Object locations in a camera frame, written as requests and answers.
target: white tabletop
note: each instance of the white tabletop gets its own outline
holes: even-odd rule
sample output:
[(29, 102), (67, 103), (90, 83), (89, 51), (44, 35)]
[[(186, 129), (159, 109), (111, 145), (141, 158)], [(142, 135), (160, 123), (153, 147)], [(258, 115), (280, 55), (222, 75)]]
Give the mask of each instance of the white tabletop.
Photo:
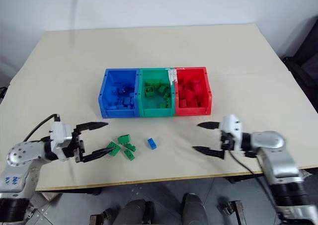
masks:
[[(211, 116), (101, 118), (98, 94), (106, 68), (195, 66), (208, 71)], [(88, 163), (54, 161), (43, 166), (38, 190), (245, 173), (229, 156), (221, 160), (192, 149), (219, 149), (219, 133), (196, 124), (220, 121), (230, 113), (241, 119), (246, 132), (284, 135), (300, 167), (318, 165), (313, 139), (318, 115), (253, 24), (46, 32), (0, 104), (0, 170), (9, 148), (53, 113), (71, 126), (109, 122), (83, 133), (87, 153), (130, 134), (136, 158), (129, 161), (120, 152)], [(31, 139), (47, 136), (49, 129), (50, 123)], [(156, 150), (147, 146), (150, 137)], [(255, 160), (238, 157), (259, 171)]]

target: blue bin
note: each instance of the blue bin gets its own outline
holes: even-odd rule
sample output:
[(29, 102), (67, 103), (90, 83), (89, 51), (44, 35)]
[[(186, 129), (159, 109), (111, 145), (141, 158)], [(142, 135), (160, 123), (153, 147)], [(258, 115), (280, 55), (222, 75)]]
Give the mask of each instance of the blue bin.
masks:
[(102, 118), (139, 117), (139, 69), (107, 69), (98, 102)]

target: plastic storage bin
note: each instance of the plastic storage bin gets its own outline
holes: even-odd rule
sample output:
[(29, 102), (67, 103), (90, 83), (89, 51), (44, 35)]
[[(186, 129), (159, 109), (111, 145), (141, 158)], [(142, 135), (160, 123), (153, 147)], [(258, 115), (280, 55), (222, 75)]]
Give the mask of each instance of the plastic storage bin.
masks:
[(205, 67), (176, 68), (176, 116), (210, 115), (212, 93)]
[(103, 118), (139, 117), (139, 69), (107, 69), (98, 102)]
[(140, 69), (138, 105), (141, 117), (168, 117), (175, 113), (172, 69)]

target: white wall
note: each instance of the white wall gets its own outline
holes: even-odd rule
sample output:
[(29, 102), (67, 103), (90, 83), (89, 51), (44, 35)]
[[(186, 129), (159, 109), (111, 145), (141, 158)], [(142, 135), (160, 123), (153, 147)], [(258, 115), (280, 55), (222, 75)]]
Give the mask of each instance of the white wall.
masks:
[(73, 27), (256, 22), (279, 56), (292, 54), (318, 14), (318, 0), (78, 0), (74, 25), (70, 11), (71, 0), (0, 0), (0, 85), (22, 67), (43, 31)]

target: black chair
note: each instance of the black chair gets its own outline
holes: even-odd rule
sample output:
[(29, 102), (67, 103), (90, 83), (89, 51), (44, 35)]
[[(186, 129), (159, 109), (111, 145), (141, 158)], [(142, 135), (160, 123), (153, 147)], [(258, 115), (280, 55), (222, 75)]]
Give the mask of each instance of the black chair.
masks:
[(7, 90), (7, 87), (0, 87), (0, 102), (2, 101), (2, 99), (4, 99)]
[(283, 63), (318, 112), (318, 20), (295, 55)]

